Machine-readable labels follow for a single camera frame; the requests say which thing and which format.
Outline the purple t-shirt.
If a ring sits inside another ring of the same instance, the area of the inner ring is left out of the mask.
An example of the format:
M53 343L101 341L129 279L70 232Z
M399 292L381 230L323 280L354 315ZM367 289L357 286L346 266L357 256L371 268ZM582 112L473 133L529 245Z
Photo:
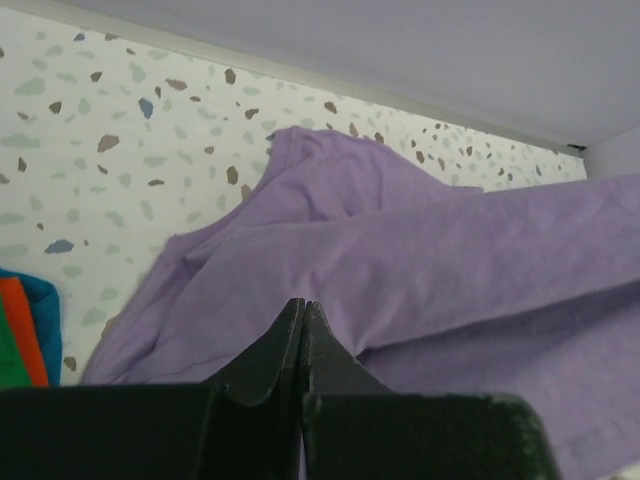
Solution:
M567 479L639 459L637 175L485 193L280 130L247 200L167 242L82 380L201 381L292 298L394 390L525 399Z

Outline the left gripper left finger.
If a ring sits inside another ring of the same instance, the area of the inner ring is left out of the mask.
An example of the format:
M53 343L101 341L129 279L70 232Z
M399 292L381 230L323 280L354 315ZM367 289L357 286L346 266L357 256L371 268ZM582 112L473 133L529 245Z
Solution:
M1 396L5 479L295 479L305 303L198 383L21 388Z

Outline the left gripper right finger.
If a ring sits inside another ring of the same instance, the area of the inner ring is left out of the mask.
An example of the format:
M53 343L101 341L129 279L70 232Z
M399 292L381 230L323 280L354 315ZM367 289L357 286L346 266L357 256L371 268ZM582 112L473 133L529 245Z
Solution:
M400 394L335 338L311 302L301 338L309 479L558 479L539 416L511 395Z

